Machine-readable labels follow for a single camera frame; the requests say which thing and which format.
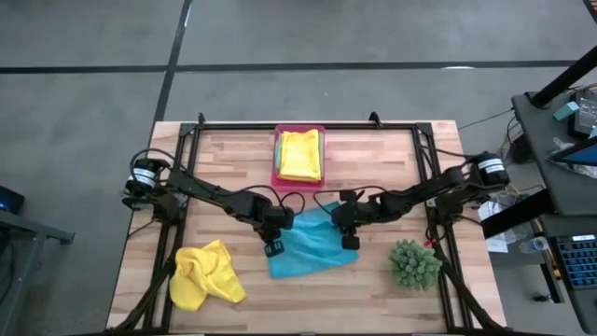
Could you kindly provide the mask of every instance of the green succulent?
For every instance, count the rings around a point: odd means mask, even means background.
[[[415,241],[399,241],[390,260],[399,286],[427,290],[436,285],[441,261],[434,257],[432,248],[425,248]]]

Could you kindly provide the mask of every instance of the floor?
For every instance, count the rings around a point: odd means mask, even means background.
[[[27,217],[76,231],[48,244],[19,334],[103,329],[131,216],[125,167],[155,120],[377,111],[463,126],[541,89],[595,33],[582,0],[0,0],[0,185],[27,197]],[[238,71],[249,63],[345,64]],[[510,118],[462,130],[465,151],[496,150]],[[532,165],[509,172],[541,182]],[[584,334],[569,304],[529,300],[546,290],[538,266],[495,273],[510,327]]]

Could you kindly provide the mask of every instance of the folded yellow towel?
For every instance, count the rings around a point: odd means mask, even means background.
[[[246,297],[221,240],[203,248],[183,247],[176,252],[176,273],[170,280],[172,301],[178,308],[194,312],[207,294],[234,303]]]
[[[319,132],[282,133],[282,158],[279,178],[295,181],[321,180]]]

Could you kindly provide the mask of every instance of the butcher block tabletop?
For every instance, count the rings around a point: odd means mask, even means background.
[[[438,148],[462,153],[455,121],[428,122],[433,125]],[[174,154],[179,126],[180,122],[158,122],[150,146]],[[270,184],[272,151],[273,131],[201,131],[194,174],[230,190]],[[165,158],[154,153],[150,157]],[[462,162],[462,158],[442,153],[438,153],[438,157],[442,171]],[[326,131],[325,160],[325,189],[351,189],[365,185],[406,189],[420,182],[410,131]],[[266,189],[254,191],[274,200]],[[307,210],[317,206],[311,194],[305,194],[305,198]],[[338,194],[332,193],[318,196],[321,203],[337,199]],[[300,199],[291,196],[285,204],[298,211]],[[466,210],[465,215],[477,218],[474,210]],[[150,210],[136,212],[130,230],[139,228],[150,219]],[[191,200],[183,246],[203,247],[214,240],[222,240],[232,256],[234,270],[247,297],[240,303],[208,297],[194,313],[174,307],[170,332],[445,331],[438,288],[416,291],[398,287],[390,271],[388,257],[396,241],[414,239],[424,243],[426,227],[424,207],[420,204],[398,221],[360,228],[361,248],[356,262],[320,273],[272,279],[263,243],[250,225],[228,217],[213,205]],[[463,220],[454,225],[454,233],[466,285],[490,316],[505,325],[481,227]],[[137,232],[127,242],[108,327],[120,323],[148,288],[159,235],[160,224],[156,223]],[[444,252],[449,255],[446,246]],[[455,289],[450,281],[448,283],[456,325],[462,326]],[[164,296],[165,285],[158,297],[154,321],[160,321]]]

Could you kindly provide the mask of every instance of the pink tray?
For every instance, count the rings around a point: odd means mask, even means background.
[[[311,182],[300,182],[300,181],[288,181],[284,179],[280,179],[276,176],[276,150],[275,144],[278,141],[278,136],[281,132],[301,132],[305,133],[309,130],[317,130],[324,135],[324,145],[323,145],[323,157],[324,161],[322,162],[322,172],[321,172],[321,181],[317,183]],[[292,124],[280,124],[276,126],[276,132],[273,136],[273,156],[272,156],[272,163],[271,163],[271,186],[282,192],[316,192],[321,190],[321,188],[326,183],[326,129],[320,125],[292,125]]]

